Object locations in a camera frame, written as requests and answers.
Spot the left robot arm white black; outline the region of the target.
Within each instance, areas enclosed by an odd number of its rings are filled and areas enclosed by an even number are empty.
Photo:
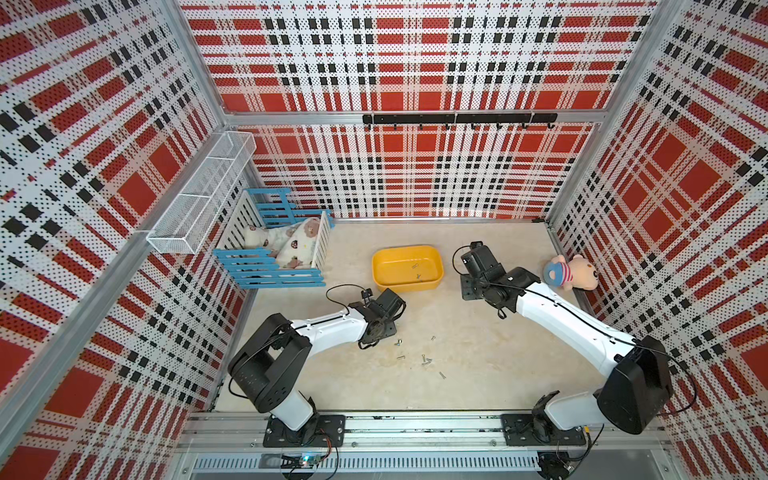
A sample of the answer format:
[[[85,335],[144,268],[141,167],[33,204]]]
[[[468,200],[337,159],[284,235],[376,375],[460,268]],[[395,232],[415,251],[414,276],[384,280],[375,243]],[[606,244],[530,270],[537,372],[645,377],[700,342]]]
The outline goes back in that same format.
[[[236,397],[270,415],[264,446],[341,446],[344,417],[319,414],[314,401],[297,389],[299,376],[307,360],[327,350],[346,344],[367,350],[394,336],[406,308],[390,289],[378,297],[364,289],[360,301],[342,305],[337,313],[305,320],[280,313],[267,317],[228,365],[228,388],[237,387]]]

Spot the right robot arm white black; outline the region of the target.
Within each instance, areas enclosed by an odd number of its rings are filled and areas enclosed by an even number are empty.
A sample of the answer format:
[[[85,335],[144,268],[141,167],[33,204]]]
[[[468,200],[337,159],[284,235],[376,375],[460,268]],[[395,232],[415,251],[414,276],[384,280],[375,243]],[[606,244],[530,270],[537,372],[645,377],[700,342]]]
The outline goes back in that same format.
[[[583,257],[557,256],[540,274],[523,267],[507,270],[487,245],[472,242],[455,252],[464,265],[463,299],[482,300],[499,318],[519,314],[545,328],[586,359],[604,382],[592,391],[542,396],[531,410],[538,440],[550,443],[577,427],[610,424],[632,435],[660,416],[674,392],[670,356],[663,344],[620,332],[571,305],[557,288],[596,283],[594,267]]]

